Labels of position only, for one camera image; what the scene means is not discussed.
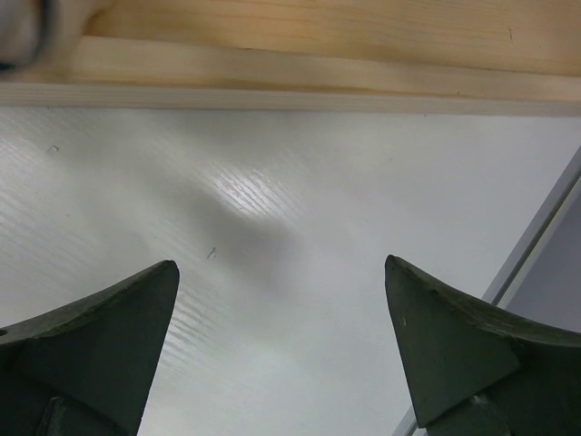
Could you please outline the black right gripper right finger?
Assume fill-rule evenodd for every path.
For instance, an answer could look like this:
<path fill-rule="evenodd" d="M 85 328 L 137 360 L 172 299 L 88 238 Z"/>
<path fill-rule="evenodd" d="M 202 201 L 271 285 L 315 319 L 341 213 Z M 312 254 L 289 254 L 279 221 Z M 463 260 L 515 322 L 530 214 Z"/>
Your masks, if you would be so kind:
<path fill-rule="evenodd" d="M 579 434 L 578 333 L 499 309 L 394 255 L 385 286 L 420 429 Z"/>

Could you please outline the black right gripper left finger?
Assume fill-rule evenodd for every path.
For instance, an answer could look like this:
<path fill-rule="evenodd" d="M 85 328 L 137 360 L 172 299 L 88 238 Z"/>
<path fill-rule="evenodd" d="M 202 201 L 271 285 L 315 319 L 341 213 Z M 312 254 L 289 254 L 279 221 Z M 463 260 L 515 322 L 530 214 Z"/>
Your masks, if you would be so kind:
<path fill-rule="evenodd" d="M 166 260 L 2 328 L 2 434 L 136 434 L 177 291 Z"/>

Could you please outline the wooden clothes rack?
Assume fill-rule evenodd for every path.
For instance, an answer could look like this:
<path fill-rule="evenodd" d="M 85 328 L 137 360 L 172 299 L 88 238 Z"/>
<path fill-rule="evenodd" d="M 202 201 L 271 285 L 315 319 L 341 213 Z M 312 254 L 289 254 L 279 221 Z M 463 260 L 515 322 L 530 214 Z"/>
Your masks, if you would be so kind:
<path fill-rule="evenodd" d="M 577 116 L 577 1 L 52 1 L 4 105 Z"/>

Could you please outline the grey underwear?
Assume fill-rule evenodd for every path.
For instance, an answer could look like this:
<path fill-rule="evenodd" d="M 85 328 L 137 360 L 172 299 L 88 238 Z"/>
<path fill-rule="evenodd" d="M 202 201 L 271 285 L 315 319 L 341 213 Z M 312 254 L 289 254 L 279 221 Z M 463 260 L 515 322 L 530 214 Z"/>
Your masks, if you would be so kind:
<path fill-rule="evenodd" d="M 52 1 L 1 2 L 1 74 L 34 64 L 49 39 Z"/>

